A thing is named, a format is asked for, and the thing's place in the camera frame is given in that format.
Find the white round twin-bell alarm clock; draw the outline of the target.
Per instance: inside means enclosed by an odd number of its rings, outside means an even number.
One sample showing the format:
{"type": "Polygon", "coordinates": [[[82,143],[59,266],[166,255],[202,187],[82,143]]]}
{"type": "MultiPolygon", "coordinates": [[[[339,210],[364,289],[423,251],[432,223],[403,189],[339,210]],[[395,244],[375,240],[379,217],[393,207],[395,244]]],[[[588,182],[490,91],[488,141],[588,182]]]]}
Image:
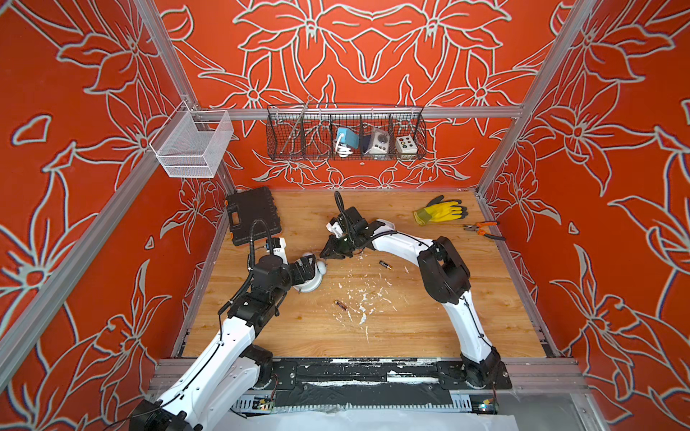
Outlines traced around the white round twin-bell alarm clock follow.
{"type": "Polygon", "coordinates": [[[298,293],[310,293],[320,287],[327,272],[326,263],[314,253],[304,254],[295,262],[293,287],[298,293]]]}

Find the white square alarm clock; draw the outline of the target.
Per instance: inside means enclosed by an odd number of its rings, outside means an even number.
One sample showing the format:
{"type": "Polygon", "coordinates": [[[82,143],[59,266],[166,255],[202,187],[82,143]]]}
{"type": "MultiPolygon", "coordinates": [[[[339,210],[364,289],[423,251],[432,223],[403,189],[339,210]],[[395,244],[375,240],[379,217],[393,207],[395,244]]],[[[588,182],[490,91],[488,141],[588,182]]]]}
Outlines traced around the white square alarm clock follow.
{"type": "Polygon", "coordinates": [[[387,231],[395,231],[395,225],[392,222],[389,222],[384,219],[377,219],[375,222],[376,225],[376,232],[387,232],[387,231]]]}

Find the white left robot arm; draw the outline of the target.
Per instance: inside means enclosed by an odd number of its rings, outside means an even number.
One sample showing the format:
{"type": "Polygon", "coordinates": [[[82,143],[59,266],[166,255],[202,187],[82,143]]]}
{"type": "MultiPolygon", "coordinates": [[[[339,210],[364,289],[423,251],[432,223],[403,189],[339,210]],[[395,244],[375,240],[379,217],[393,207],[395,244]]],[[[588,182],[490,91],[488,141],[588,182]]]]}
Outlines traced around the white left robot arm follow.
{"type": "Polygon", "coordinates": [[[312,253],[289,261],[280,237],[267,236],[265,248],[262,257],[249,252],[247,278],[219,309],[215,338],[168,390],[122,420],[128,429],[212,430],[242,395],[271,382],[273,356],[254,342],[287,294],[316,290],[327,267],[312,253]]]}

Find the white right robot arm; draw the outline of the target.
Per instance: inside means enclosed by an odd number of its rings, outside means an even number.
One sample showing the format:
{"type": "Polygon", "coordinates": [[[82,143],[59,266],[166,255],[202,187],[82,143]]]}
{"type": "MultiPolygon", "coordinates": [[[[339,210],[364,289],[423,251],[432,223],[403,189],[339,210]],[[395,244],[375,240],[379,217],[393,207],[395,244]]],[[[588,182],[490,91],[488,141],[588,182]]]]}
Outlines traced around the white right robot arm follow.
{"type": "Polygon", "coordinates": [[[455,329],[467,384],[475,389],[494,385],[502,375],[501,355],[483,330],[471,293],[471,272],[451,240],[408,235],[383,219],[368,222],[357,208],[345,208],[340,192],[334,199],[339,214],[327,224],[330,235],[320,257],[344,260],[368,248],[416,265],[426,292],[443,305],[455,329]]]}

